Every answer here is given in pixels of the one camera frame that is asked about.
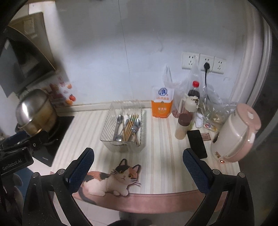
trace blue logo on pouch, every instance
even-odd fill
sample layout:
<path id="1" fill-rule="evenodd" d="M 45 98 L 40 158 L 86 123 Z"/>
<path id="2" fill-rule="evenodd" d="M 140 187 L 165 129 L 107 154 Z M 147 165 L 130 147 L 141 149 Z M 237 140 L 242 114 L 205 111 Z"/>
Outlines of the blue logo on pouch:
<path id="1" fill-rule="evenodd" d="M 158 94 L 160 96 L 165 96 L 167 94 L 167 89 L 166 88 L 161 88 L 159 91 L 158 91 Z"/>

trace countertop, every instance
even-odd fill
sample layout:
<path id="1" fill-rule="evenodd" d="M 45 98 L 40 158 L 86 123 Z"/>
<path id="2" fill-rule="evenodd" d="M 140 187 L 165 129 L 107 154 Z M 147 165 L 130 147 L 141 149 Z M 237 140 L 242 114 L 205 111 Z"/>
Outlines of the countertop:
<path id="1" fill-rule="evenodd" d="M 139 173 L 141 187 L 132 185 L 129 192 L 133 194 L 170 194 L 197 190 L 197 187 L 182 161 L 184 149 L 189 148 L 186 137 L 177 140 L 174 136 L 177 119 L 170 115 L 166 119 L 152 117 L 151 109 L 143 109 L 146 115 L 146 146 L 140 153 L 111 152 L 100 141 L 100 133 L 108 110 L 92 110 L 60 115 L 73 115 L 69 129 L 57 151 L 51 171 L 66 168 L 71 161 L 90 147 L 95 152 L 95 160 L 90 171 L 109 173 L 115 169 L 123 158 L 128 165 L 142 166 Z M 215 133 L 205 128 L 213 139 Z M 237 175 L 240 172 L 238 162 L 217 162 L 210 152 L 211 141 L 204 141 L 208 157 L 204 159 L 212 169 L 219 169 L 223 174 Z"/>

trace metal pot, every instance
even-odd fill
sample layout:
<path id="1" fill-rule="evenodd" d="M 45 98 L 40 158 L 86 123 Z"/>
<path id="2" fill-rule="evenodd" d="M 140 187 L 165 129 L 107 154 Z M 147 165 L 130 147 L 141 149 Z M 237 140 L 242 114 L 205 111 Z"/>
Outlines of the metal pot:
<path id="1" fill-rule="evenodd" d="M 48 95 L 40 89 L 35 89 L 18 104 L 16 118 L 18 128 L 34 136 L 41 130 L 49 132 L 56 123 L 57 113 Z"/>

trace cat tail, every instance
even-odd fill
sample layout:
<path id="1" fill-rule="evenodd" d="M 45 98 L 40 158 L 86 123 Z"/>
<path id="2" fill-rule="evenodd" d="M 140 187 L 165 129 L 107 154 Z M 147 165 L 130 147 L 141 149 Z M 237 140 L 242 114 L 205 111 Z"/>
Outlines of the cat tail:
<path id="1" fill-rule="evenodd" d="M 96 202 L 95 202 L 95 201 L 93 201 L 93 200 L 87 198 L 87 197 L 84 195 L 84 193 L 83 193 L 83 188 L 82 188 L 82 187 L 79 188 L 78 194 L 79 194 L 80 198 L 81 198 L 83 201 L 96 205 Z"/>

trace stove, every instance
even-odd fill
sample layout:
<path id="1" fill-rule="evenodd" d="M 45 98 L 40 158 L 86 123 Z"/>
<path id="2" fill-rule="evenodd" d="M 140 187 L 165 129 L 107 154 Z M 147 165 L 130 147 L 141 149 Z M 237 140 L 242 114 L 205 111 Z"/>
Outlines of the stove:
<path id="1" fill-rule="evenodd" d="M 47 166 L 52 166 L 52 162 L 56 152 L 69 128 L 74 116 L 61 116 L 57 118 L 57 122 L 53 129 L 49 131 L 49 141 L 33 152 L 33 157 Z"/>

